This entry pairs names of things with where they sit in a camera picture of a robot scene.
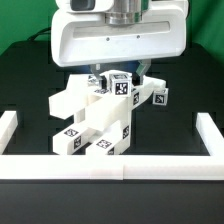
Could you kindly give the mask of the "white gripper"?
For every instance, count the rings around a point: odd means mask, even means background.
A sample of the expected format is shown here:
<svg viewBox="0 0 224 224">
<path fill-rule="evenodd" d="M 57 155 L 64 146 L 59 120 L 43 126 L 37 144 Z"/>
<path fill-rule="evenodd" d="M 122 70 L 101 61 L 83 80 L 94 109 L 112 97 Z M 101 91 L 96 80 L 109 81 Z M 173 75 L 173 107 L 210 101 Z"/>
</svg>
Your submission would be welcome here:
<svg viewBox="0 0 224 224">
<path fill-rule="evenodd" d="M 91 65 L 106 87 L 99 64 L 140 60 L 135 81 L 154 58 L 180 55 L 186 47 L 188 0 L 55 0 L 52 58 L 61 67 Z"/>
</svg>

